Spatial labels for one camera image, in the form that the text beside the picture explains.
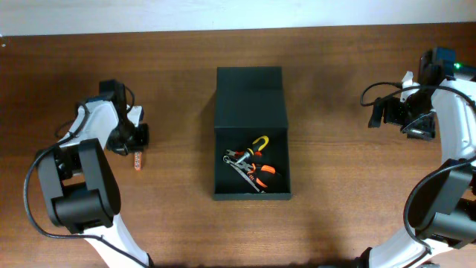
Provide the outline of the orange socket bit rail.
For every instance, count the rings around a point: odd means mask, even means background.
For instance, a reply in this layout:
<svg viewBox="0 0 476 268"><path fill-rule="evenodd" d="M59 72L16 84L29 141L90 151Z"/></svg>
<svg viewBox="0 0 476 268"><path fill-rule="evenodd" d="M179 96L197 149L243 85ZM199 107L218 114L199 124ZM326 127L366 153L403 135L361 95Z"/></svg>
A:
<svg viewBox="0 0 476 268"><path fill-rule="evenodd" d="M141 151L135 152L134 153L134 168L137 171L142 170L143 168L142 161L143 161L143 153Z"/></svg>

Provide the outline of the orange black long-nose pliers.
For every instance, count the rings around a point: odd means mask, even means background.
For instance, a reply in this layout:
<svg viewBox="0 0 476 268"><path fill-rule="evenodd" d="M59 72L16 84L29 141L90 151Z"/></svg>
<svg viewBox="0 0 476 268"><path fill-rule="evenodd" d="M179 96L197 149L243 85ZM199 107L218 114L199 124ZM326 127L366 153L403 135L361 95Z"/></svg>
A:
<svg viewBox="0 0 476 268"><path fill-rule="evenodd" d="M271 190L283 179L283 176L270 165L248 164L246 162L241 162L238 165L250 177L252 182L264 192Z"/></svg>

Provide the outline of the silver metal wrench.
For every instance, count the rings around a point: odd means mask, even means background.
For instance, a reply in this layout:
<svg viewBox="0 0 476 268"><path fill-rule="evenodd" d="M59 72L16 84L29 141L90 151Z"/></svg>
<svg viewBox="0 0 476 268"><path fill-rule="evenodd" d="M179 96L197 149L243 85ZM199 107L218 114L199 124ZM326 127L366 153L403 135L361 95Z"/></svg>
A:
<svg viewBox="0 0 476 268"><path fill-rule="evenodd" d="M223 162L225 162L226 164L229 164L234 170L237 171L237 173L246 181L248 182L256 191L257 193L260 193L260 194L263 194L264 191L261 191L256 185L254 182L252 182L252 180L250 179L250 177L245 174L240 168L239 168L239 165L234 163L228 156L224 156L223 157Z"/></svg>

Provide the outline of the yellow black screwdriver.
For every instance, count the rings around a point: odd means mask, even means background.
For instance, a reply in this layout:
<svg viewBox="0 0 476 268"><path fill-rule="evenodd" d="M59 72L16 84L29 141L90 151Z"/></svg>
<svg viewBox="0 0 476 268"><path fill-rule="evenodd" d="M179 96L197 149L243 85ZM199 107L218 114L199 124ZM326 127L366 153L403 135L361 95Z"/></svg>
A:
<svg viewBox="0 0 476 268"><path fill-rule="evenodd" d="M243 155L237 159L236 163L239 164L244 162L247 159L250 159L256 153L260 153L269 143L269 137L267 135L262 135L259 138L255 139L251 146L245 150Z"/></svg>

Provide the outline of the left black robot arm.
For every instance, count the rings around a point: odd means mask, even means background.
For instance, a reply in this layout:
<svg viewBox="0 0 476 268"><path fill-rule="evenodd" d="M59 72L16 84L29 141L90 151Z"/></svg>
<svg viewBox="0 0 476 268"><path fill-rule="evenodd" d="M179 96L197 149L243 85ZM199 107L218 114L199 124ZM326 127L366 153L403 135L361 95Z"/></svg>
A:
<svg viewBox="0 0 476 268"><path fill-rule="evenodd" d="M109 267L153 267L149 254L132 238L120 215L120 190L105 152L135 156L149 144L142 106L118 80L104 80L99 93L76 106L76 118L57 143L40 150L29 172L38 173L50 221L68 234L32 226L46 237L85 240Z"/></svg>

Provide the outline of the dark green box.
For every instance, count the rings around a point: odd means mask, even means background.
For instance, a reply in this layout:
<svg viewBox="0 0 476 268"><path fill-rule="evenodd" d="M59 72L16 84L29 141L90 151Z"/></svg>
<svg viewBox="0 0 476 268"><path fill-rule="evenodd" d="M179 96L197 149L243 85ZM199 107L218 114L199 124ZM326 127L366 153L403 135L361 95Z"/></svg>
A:
<svg viewBox="0 0 476 268"><path fill-rule="evenodd" d="M292 196L288 118L280 67L219 67L216 77L215 177L216 200L289 200ZM263 194L223 162L226 150L241 151L262 135L268 145L248 164L270 165L283 176Z"/></svg>

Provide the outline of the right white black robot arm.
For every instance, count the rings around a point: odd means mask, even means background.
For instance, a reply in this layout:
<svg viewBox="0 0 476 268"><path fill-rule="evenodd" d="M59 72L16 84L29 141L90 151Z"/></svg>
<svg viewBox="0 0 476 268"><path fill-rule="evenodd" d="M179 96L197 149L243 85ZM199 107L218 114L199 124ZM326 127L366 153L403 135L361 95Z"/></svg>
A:
<svg viewBox="0 0 476 268"><path fill-rule="evenodd" d="M393 124L408 138L440 137L442 164L411 190L403 227L386 242L367 248L357 267L432 267L439 254L475 243L475 67L456 52L436 47L420 58L418 75L392 82L395 92L368 105L370 128Z"/></svg>

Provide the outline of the small orange-handled cutting pliers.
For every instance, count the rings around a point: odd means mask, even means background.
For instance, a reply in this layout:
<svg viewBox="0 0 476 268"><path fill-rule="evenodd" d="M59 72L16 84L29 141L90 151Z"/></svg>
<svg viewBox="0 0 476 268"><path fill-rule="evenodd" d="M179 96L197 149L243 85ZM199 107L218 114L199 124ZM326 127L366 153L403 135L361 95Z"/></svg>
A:
<svg viewBox="0 0 476 268"><path fill-rule="evenodd" d="M255 159L258 158L260 159L263 156L263 154L260 151L253 151L252 149L245 149L241 151L236 151L236 150L226 150L224 158L225 159L232 159L234 161L244 158L244 160L249 160L249 159Z"/></svg>

